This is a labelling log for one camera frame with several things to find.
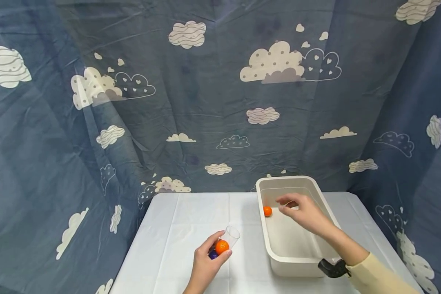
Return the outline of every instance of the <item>beige sleeve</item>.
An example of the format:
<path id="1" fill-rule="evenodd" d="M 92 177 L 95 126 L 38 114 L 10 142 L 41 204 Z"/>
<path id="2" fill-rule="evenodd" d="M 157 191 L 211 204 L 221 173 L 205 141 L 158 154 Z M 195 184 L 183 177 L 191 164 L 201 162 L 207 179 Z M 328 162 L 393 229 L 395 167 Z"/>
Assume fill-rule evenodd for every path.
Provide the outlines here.
<path id="1" fill-rule="evenodd" d="M 419 294 L 370 253 L 361 263 L 347 266 L 351 284 L 362 294 Z"/>

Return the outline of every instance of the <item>purple ball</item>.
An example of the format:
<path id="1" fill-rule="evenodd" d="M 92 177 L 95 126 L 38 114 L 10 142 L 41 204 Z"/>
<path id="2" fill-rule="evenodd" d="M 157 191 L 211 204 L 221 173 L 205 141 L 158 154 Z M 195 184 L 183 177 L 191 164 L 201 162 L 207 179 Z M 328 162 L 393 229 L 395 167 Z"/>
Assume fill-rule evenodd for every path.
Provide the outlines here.
<path id="1" fill-rule="evenodd" d="M 215 251 L 215 250 L 212 250 L 210 253 L 209 253 L 209 257 L 211 258 L 211 259 L 216 259 L 217 258 L 217 252 Z"/>

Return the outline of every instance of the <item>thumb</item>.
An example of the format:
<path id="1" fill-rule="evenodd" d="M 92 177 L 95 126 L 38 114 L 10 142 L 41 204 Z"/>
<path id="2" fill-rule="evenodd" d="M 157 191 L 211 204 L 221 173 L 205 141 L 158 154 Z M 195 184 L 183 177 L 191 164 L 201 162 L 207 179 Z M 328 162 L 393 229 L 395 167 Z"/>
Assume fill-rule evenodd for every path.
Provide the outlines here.
<path id="1" fill-rule="evenodd" d="M 222 252 L 222 254 L 220 256 L 218 256 L 215 260 L 215 262 L 219 263 L 219 267 L 221 265 L 223 265 L 227 259 L 229 259 L 229 257 L 232 255 L 232 250 L 227 250 Z"/>
<path id="2" fill-rule="evenodd" d="M 292 214 L 294 213 L 294 210 L 292 210 L 291 208 L 286 207 L 284 205 L 281 205 L 279 207 L 279 211 L 281 211 L 282 214 L 284 214 L 285 216 L 288 216 L 288 217 L 292 217 Z"/>

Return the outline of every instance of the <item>table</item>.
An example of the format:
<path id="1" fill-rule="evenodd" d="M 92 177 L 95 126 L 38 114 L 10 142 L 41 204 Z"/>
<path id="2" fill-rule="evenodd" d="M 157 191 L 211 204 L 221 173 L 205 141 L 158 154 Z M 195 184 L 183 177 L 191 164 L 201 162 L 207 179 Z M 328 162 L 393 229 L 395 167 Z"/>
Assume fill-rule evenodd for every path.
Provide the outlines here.
<path id="1" fill-rule="evenodd" d="M 423 293 L 356 195 L 323 195 L 351 238 Z M 191 274 L 194 250 L 227 225 L 236 227 L 241 238 L 206 294 L 358 293 L 344 276 L 332 279 L 273 275 L 256 193 L 227 192 L 156 195 L 110 293 L 181 294 Z"/>

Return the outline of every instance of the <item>blue curtain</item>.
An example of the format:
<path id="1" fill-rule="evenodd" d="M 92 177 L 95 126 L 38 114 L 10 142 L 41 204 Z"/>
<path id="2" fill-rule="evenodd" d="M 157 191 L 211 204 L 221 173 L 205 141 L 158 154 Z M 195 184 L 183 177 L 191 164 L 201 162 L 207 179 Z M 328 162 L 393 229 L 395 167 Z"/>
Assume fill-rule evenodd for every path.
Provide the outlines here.
<path id="1" fill-rule="evenodd" d="M 107 293 L 156 193 L 296 174 L 441 293 L 441 0 L 0 1 L 0 294 Z"/>

